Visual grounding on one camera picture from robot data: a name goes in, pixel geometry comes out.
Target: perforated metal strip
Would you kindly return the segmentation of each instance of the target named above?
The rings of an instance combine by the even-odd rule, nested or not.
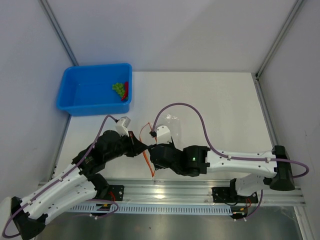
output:
[[[81,203],[68,212],[71,213],[108,213],[99,210],[101,206],[96,203]],[[212,206],[212,205],[167,205],[167,204],[127,204],[120,203],[118,214],[172,214],[172,215],[232,215],[229,206]]]

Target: black wire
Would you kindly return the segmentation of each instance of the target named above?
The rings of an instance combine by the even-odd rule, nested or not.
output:
[[[216,196],[217,196],[218,198],[220,198],[224,204],[227,204],[227,205],[229,205],[229,206],[235,206],[235,205],[238,204],[238,202],[236,202],[236,203],[234,203],[234,204],[227,203],[227,202],[226,202],[222,197],[220,197],[219,195],[216,194]]]

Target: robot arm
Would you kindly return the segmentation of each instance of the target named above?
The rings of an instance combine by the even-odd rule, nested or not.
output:
[[[171,133],[166,126],[157,128],[157,144],[147,146],[138,141],[132,131],[128,131],[129,123],[130,119],[127,117],[119,119],[116,122],[116,131],[105,131],[97,139],[94,147],[89,146],[81,151],[60,175],[22,199],[12,198],[13,222],[23,240],[38,235],[54,218],[74,205],[93,198],[103,199],[109,185],[98,172],[105,168],[107,162],[115,158],[122,155],[135,157],[145,150],[149,151],[150,160],[156,170],[170,168],[176,174],[183,176],[196,177],[206,174],[207,171],[250,173],[244,178],[230,181],[231,196],[250,196],[253,192],[265,188],[280,191],[295,189],[289,163],[231,158],[238,156],[287,159],[282,146],[276,146],[273,151],[259,153],[220,151],[231,156],[223,158],[206,146],[193,145],[183,150],[175,148]]]

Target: orange string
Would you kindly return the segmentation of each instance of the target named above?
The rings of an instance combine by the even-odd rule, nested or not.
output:
[[[139,140],[140,140],[140,142],[142,142],[142,138],[141,138],[141,133],[142,133],[142,130],[146,127],[146,126],[148,126],[149,125],[149,127],[150,127],[150,131],[152,131],[152,127],[151,127],[151,124],[150,124],[150,122],[148,122],[146,125],[144,125],[143,126],[143,128],[141,129],[141,131],[140,131],[140,134],[139,134]],[[149,159],[148,159],[148,156],[147,156],[147,153],[146,153],[146,151],[143,151],[143,157],[144,157],[144,159],[145,159],[145,161],[146,161],[146,164],[148,164],[148,166],[149,166],[149,169],[150,169],[150,172],[151,172],[151,176],[152,177],[154,177],[155,176],[155,174],[156,174],[156,171],[154,170],[152,170],[152,167],[151,167],[151,165],[150,165],[150,162],[149,162]]]

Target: white tabletop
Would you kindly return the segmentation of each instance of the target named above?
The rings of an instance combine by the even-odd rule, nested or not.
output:
[[[262,114],[251,73],[236,72],[134,72],[132,102],[126,114],[128,127],[137,138],[141,128],[155,120],[166,105],[184,102],[196,107],[203,116],[211,143],[220,150],[233,152],[261,152],[271,150],[267,127]],[[87,148],[94,140],[105,116],[72,117],[57,163],[55,175]],[[159,124],[166,124],[173,134],[176,147],[207,146],[201,122],[192,109],[174,106],[167,109]],[[107,120],[104,131],[115,129]],[[154,139],[144,131],[142,139],[152,144]],[[100,172],[107,179],[151,180],[151,173],[143,155],[135,158],[119,157],[108,162]],[[243,173],[210,173],[198,177],[176,175],[170,169],[157,170],[154,180],[217,180],[245,176]]]

